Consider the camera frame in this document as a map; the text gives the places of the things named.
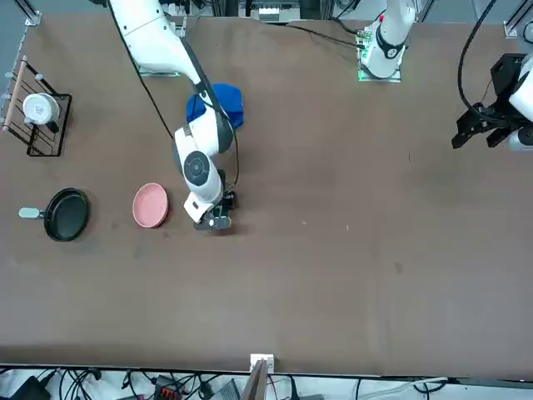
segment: blue cloth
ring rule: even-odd
[[[242,95],[238,87],[226,83],[214,83],[213,92],[218,102],[230,118],[233,129],[237,129],[244,123],[242,111]],[[187,102],[187,122],[200,117],[206,111],[206,106],[197,94],[191,96]]]

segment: frying pan handle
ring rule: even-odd
[[[18,210],[18,216],[26,219],[44,219],[44,213],[38,208],[22,207]]]

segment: black frying pan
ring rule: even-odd
[[[79,189],[69,187],[56,193],[45,211],[23,207],[21,218],[43,219],[47,235],[58,242],[70,242],[83,232],[89,220],[89,201]]]

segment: cable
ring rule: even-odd
[[[413,388],[418,392],[418,393],[421,393],[421,394],[429,394],[429,393],[434,393],[434,392],[438,392],[439,390],[441,390],[444,386],[446,386],[446,382],[443,382],[441,383],[439,386],[437,387],[433,387],[431,389],[429,389],[427,387],[427,383],[424,383],[424,389],[425,390],[422,390],[422,389],[419,389],[417,387],[417,385],[413,385]]]
[[[292,375],[289,375],[289,379],[291,379],[291,400],[300,400],[300,396],[298,396],[298,389],[296,388],[296,381]]]
[[[50,371],[50,369],[51,369],[51,368],[49,368],[49,369],[45,369],[44,371],[42,371],[41,373],[39,373],[39,374],[36,376],[37,380],[38,380],[42,375],[44,375],[47,371]]]
[[[339,19],[339,17],[330,17],[331,21],[335,21],[339,25],[341,25],[341,28],[347,31],[348,33],[351,33],[352,35],[357,35],[359,32],[361,32],[361,29],[350,29],[347,27],[342,20]]]
[[[424,389],[426,390],[426,400],[430,400],[430,391],[429,389],[427,388],[427,384],[424,383]]]
[[[480,103],[483,103],[483,100],[485,100],[486,94],[489,92],[489,88],[491,87],[492,78],[489,81],[489,83],[486,85],[485,93],[483,94],[483,97],[481,98]]]
[[[215,110],[215,108],[209,104],[208,102],[206,102],[202,96],[199,96],[199,95],[195,95],[194,96],[194,101],[192,103],[192,110],[194,111],[195,109],[195,106],[196,106],[196,99],[200,98],[200,100],[202,100],[202,103],[204,104],[204,106],[206,107],[209,107],[211,108],[212,110]],[[222,116],[227,120],[227,122],[232,125],[232,120],[227,116],[226,112],[222,112]],[[241,173],[241,166],[240,166],[240,163],[239,163],[239,140],[237,139],[237,132],[235,131],[235,129],[232,129],[233,131],[233,137],[235,138],[235,159],[236,159],[236,171],[235,171],[235,178],[233,179],[233,186],[231,186],[229,189],[227,189],[228,192],[231,192],[232,190],[235,189],[235,186],[237,185],[237,183],[239,182],[239,174]]]
[[[526,29],[530,26],[530,24],[533,23],[533,21],[529,21],[526,25],[524,25],[524,30],[522,31],[522,38],[524,39],[524,42],[533,44],[533,41],[526,38]]]
[[[361,379],[357,381],[357,387],[356,387],[356,396],[354,397],[355,400],[359,398],[359,388],[361,387]]]
[[[357,43],[353,43],[353,42],[347,42],[346,40],[337,39],[336,37],[333,37],[333,36],[327,36],[324,33],[313,31],[312,29],[307,29],[306,27],[297,27],[295,25],[285,25],[285,26],[287,28],[293,28],[293,29],[298,29],[298,30],[303,31],[303,32],[312,33],[314,35],[320,36],[321,38],[325,38],[325,39],[331,40],[331,41],[336,42],[336,43],[345,44],[345,45],[351,46],[353,48],[360,48],[361,50],[363,50],[365,48],[362,44],[357,44]]]
[[[209,379],[207,379],[206,381],[204,381],[203,383],[206,384],[206,383],[209,383],[210,381],[212,381],[213,379],[215,378],[218,378],[220,377],[221,374],[218,373],[217,375],[213,376],[213,377],[210,377]],[[198,390],[200,390],[200,385],[198,385],[198,387],[196,389],[194,389],[191,394],[189,394],[187,397],[185,397],[183,400],[188,400],[189,398],[191,398],[192,396],[195,395],[196,392],[198,392]]]
[[[341,13],[339,15],[337,15],[336,17],[340,18],[342,15],[344,15],[344,13],[346,11],[348,11],[348,8],[350,8],[350,7],[353,7],[352,11],[355,11],[360,2],[361,2],[361,0],[352,0],[346,7],[344,7],[344,9],[341,11]]]
[[[76,396],[78,397],[79,389],[82,389],[83,398],[85,400],[92,400],[91,396],[89,396],[89,393],[85,390],[83,387],[83,382],[85,382],[85,379],[90,375],[91,373],[89,371],[82,372],[79,376],[77,375],[77,372],[74,371],[74,375],[76,375],[76,378],[78,379],[78,385],[77,385],[77,391]]]
[[[132,372],[131,372],[131,371],[126,372],[126,377],[127,377],[127,385],[128,385],[128,386],[130,387],[130,389],[132,390],[133,397],[136,398],[136,399],[139,399],[138,395],[135,393],[135,389],[133,388],[133,383],[132,383]]]
[[[377,17],[374,19],[374,22],[377,21],[377,19],[383,15],[383,13],[386,11],[386,9],[384,9],[382,12],[380,12],[379,14],[377,14]]]
[[[476,25],[474,26],[474,29],[472,29],[472,32],[468,39],[466,39],[465,46],[463,47],[463,50],[461,52],[461,57],[459,58],[459,67],[457,68],[457,88],[459,89],[459,96],[461,97],[462,102],[466,105],[466,107],[475,115],[477,115],[481,120],[487,121],[489,123],[495,123],[497,126],[500,126],[505,120],[501,118],[494,118],[490,117],[480,110],[477,110],[474,108],[466,99],[465,93],[463,91],[463,65],[465,63],[465,55],[468,51],[468,48],[470,47],[472,40],[474,40],[474,37],[477,34],[477,31],[480,29],[481,24],[485,20],[487,14],[491,11],[491,9],[494,7],[494,4],[498,0],[491,0],[489,4],[486,6],[485,11],[481,14],[480,18],[477,20]]]
[[[111,16],[113,18],[113,21],[115,22],[115,28],[117,29],[118,36],[120,36],[120,40],[122,41],[122,44],[124,45],[124,48],[126,49],[127,56],[129,57],[130,61],[132,62],[133,69],[135,69],[135,73],[137,74],[137,77],[139,78],[139,81],[141,82],[142,87],[146,91],[148,97],[150,98],[150,101],[152,102],[152,105],[154,109],[157,112],[157,115],[159,116],[159,119],[161,119],[161,123],[163,124],[163,127],[167,130],[168,136],[171,140],[174,140],[174,137],[172,136],[172,133],[170,132],[170,129],[168,129],[167,123],[165,122],[165,119],[163,118],[161,111],[159,111],[159,107],[156,105],[156,101],[153,99],[152,94],[150,93],[150,90],[148,90],[147,85],[142,80],[142,76],[139,73],[139,70],[137,69],[137,65],[135,64],[135,61],[133,60],[133,56],[130,53],[130,49],[128,48],[126,44],[126,40],[124,40],[124,37],[122,36],[122,33],[120,32],[120,27],[118,26],[117,18],[115,17],[115,12],[113,11],[113,6],[111,5],[111,0],[107,1],[107,4],[109,5],[109,10],[111,11]]]
[[[59,380],[59,400],[63,400],[63,381],[65,380],[65,375],[67,375],[67,370],[63,373],[61,376],[61,379]]]
[[[149,377],[149,376],[147,375],[147,373],[144,372],[144,371],[141,371],[141,374],[144,375],[144,376],[146,377],[146,379],[148,379],[152,385],[155,385],[155,384],[156,384],[156,382],[157,382],[157,378],[156,378],[156,377]]]
[[[268,375],[268,379],[270,380],[270,384],[272,385],[272,390],[274,391],[274,397],[276,398],[276,400],[279,400],[277,398],[276,385],[274,384],[274,381],[272,381],[272,376]]]

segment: pink bowl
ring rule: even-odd
[[[143,228],[155,228],[165,220],[168,213],[167,192],[158,183],[147,183],[133,199],[133,217]]]

